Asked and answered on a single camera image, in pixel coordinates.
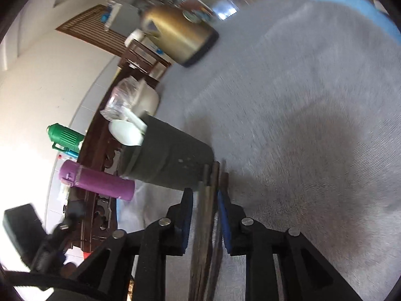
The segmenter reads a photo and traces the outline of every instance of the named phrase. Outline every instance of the gray tablecloth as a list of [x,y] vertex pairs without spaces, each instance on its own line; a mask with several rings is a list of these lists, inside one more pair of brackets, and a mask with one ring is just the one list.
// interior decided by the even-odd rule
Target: gray tablecloth
[[[262,0],[216,25],[191,68],[173,66],[157,117],[209,143],[232,201],[268,228],[297,227],[363,300],[401,274],[401,49],[348,7]],[[121,228],[181,193],[138,183]],[[166,299],[188,296],[191,247],[168,259]],[[215,300],[244,300],[244,257],[223,258]]]

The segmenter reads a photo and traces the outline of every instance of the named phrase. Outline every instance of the blue fabric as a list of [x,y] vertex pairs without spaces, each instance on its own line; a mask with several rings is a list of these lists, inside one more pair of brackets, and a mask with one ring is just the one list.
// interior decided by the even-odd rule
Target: blue fabric
[[366,18],[373,21],[378,25],[384,32],[391,35],[396,39],[398,43],[401,43],[401,33],[397,26],[382,12],[377,10],[372,3],[368,0],[317,0],[335,2],[350,7],[353,10],[358,11]]

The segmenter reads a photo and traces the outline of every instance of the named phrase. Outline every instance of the plastic bag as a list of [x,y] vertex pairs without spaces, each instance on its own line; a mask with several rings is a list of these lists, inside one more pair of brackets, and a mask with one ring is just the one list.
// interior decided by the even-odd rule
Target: plastic bag
[[114,119],[127,120],[124,108],[131,109],[136,103],[140,83],[134,77],[128,77],[121,80],[110,95],[104,110],[100,114],[108,120]]

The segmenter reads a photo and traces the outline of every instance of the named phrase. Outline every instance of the bundle of chopsticks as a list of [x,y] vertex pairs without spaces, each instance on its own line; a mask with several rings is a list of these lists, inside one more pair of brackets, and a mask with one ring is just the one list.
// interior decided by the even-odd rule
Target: bundle of chopsticks
[[223,256],[217,192],[228,190],[228,173],[222,172],[219,181],[219,171],[219,162],[213,162],[211,173],[209,165],[205,165],[203,180],[199,183],[188,301],[212,301],[214,298]]

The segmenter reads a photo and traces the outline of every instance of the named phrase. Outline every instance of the tiled wall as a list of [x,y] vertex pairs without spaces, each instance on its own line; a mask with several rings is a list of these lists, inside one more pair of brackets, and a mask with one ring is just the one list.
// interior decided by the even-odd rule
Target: tiled wall
[[[100,102],[102,101],[107,89],[113,81],[119,61],[120,58],[114,57],[100,73],[96,81],[93,83],[92,87],[89,89],[85,98],[83,99],[81,106],[78,108],[77,113],[75,114],[71,122],[71,129],[78,131],[83,135],[86,134],[86,130],[88,129],[89,124],[91,123]],[[59,170],[65,159],[66,158],[63,155],[63,159],[57,159],[55,162],[55,169],[50,185],[49,198],[47,203],[45,222],[45,228],[47,232],[51,232],[53,228],[63,218],[64,201],[60,200],[59,198],[61,188],[61,183],[59,180]],[[66,253],[66,256],[67,262],[73,262],[77,265],[79,265],[83,261],[83,253],[81,249],[77,247],[74,247],[74,249],[69,249]]]

